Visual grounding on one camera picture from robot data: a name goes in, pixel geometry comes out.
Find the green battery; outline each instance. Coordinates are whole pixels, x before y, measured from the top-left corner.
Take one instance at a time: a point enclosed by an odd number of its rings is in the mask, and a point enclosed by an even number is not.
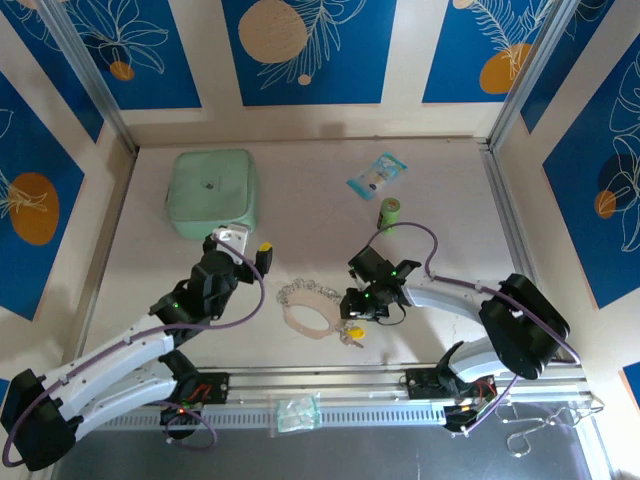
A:
[[[395,198],[385,198],[380,206],[378,215],[378,230],[398,221],[400,215],[400,202]],[[382,233],[391,233],[393,228],[389,228]]]

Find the gray floor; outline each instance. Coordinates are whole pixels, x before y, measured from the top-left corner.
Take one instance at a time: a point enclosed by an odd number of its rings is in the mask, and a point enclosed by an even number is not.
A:
[[[520,417],[547,415],[518,406]],[[574,430],[547,427],[530,435],[531,454],[512,457],[504,425],[492,416],[468,438],[442,427],[325,428],[269,438],[264,430],[220,430],[219,446],[194,453],[159,432],[94,432],[61,461],[55,480],[226,479],[589,479]],[[206,442],[205,433],[191,442]]]

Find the orange circle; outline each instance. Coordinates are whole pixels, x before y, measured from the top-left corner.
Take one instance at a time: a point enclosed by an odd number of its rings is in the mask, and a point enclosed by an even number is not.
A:
[[[509,92],[530,50],[531,45],[528,43],[518,43],[508,50],[496,53],[482,67],[480,88],[492,94]]]
[[[133,68],[131,68],[131,65],[125,62],[121,62],[120,60],[117,60],[109,65],[109,71],[111,72],[111,75],[116,77],[118,80],[122,80],[123,82],[132,80],[133,76],[135,75],[135,72],[133,71]]]
[[[303,87],[306,87],[307,85],[311,84],[311,77],[309,75],[306,75],[306,74],[300,75],[298,77],[298,83],[300,85],[302,85]]]
[[[23,173],[11,184],[9,196],[17,202],[10,208],[9,215],[18,236],[31,245],[49,243],[60,217],[60,203],[53,184],[39,173]]]
[[[616,213],[616,196],[609,190],[603,190],[596,196],[596,213],[605,220]]]

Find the blue wrapper packet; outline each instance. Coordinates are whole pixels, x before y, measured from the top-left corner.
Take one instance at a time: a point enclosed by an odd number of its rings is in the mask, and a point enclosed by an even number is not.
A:
[[[406,169],[407,166],[404,163],[387,152],[360,175],[347,180],[347,185],[365,200],[371,200],[378,190]]]

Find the robotic arm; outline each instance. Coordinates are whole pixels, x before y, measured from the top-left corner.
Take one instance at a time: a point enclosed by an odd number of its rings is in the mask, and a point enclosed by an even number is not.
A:
[[[411,287],[405,284],[406,278],[421,264],[403,260],[394,266],[370,246],[351,259],[349,266],[351,276],[362,287],[347,289],[340,305],[343,319],[381,323],[381,318],[389,317],[389,305],[395,303],[405,314],[406,307],[432,307],[485,327],[488,338],[456,343],[435,368],[406,372],[405,384],[411,399],[482,399],[473,408],[445,408],[445,427],[453,432],[464,433],[481,418],[497,396],[492,386],[495,375],[511,371],[528,380],[540,377],[560,348],[557,339],[546,330],[550,328],[562,340],[569,335],[564,318],[522,275],[512,274],[500,282],[500,291],[446,278],[442,286],[437,286],[434,279],[443,277],[436,276],[431,277],[429,288]],[[464,295],[460,286],[473,288],[472,293]],[[536,317],[547,329],[530,317]]]
[[[225,248],[244,254],[248,235],[244,225],[216,229],[205,240],[204,255],[191,270],[190,279],[179,282],[122,335],[43,376],[36,377],[28,369],[12,380],[0,417],[7,432],[38,396],[61,383],[55,395],[46,396],[19,425],[13,439],[29,470],[51,465],[93,429],[142,405],[184,399],[224,403],[228,375],[200,373],[175,350],[202,329],[165,327],[218,320],[238,283],[254,282],[254,271]],[[272,253],[271,246],[265,244],[256,254],[254,266],[261,277],[269,272]],[[141,332],[153,329],[159,331],[136,339]],[[123,342],[126,347],[114,348]],[[77,365],[87,362],[89,366],[81,374],[71,374]],[[163,412],[162,421],[175,424],[181,413],[169,409]],[[182,415],[177,420],[187,423],[190,418]]]
[[[175,349],[202,330],[233,326],[248,318],[209,326],[222,316],[239,282],[262,282],[269,272],[273,250],[268,244],[258,251],[254,265],[243,262],[248,235],[248,228],[237,224],[215,230],[205,240],[204,255],[190,279],[179,282],[122,335],[46,375],[36,377],[29,369],[13,379],[0,421],[29,470],[51,465],[98,426],[142,405],[186,401],[187,409],[191,404],[225,403],[229,375],[198,372]],[[446,282],[440,288],[435,282],[429,288],[405,285],[407,276],[421,264],[403,260],[394,266],[369,246],[349,266],[352,277],[364,285],[347,289],[340,305],[344,319],[379,322],[389,317],[389,306],[395,303],[402,309],[438,308],[484,325],[488,338],[453,345],[434,368],[406,370],[410,399],[461,400],[458,406],[445,407],[445,427],[453,432],[477,426],[488,415],[482,414],[500,400],[494,375],[510,370],[537,379],[557,352],[558,339],[569,334],[560,314],[521,275],[501,282],[500,292],[494,295],[488,295],[487,288],[463,295],[459,287]],[[552,329],[557,338],[545,329]],[[161,423],[191,424],[185,409],[164,410]],[[170,434],[181,438],[189,433]],[[8,447],[3,460],[10,466],[7,454]]]

